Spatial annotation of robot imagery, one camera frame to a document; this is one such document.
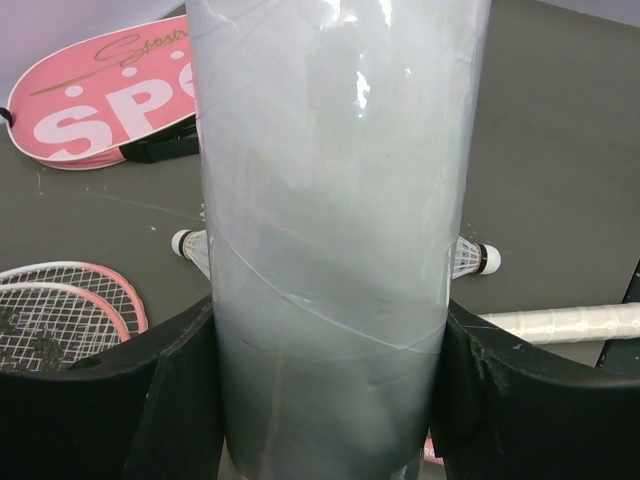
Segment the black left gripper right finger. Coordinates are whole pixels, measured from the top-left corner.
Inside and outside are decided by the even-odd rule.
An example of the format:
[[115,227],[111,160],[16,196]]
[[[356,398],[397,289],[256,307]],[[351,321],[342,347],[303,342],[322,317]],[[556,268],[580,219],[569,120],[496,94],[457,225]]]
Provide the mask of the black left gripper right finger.
[[552,354],[451,303],[430,431],[450,479],[636,479],[639,379]]

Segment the white shuttlecock tube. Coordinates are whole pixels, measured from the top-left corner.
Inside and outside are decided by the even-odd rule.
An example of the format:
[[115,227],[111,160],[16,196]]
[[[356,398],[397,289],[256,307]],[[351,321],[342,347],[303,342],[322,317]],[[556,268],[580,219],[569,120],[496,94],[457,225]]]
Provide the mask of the white shuttlecock tube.
[[490,11],[187,3],[240,477],[417,474]]

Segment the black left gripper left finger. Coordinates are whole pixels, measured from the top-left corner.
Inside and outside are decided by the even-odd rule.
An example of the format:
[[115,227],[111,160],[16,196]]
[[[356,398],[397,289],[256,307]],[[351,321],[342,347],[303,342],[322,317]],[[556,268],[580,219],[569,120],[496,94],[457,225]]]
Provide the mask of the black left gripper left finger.
[[212,300],[47,373],[1,376],[4,479],[214,479],[223,448]]

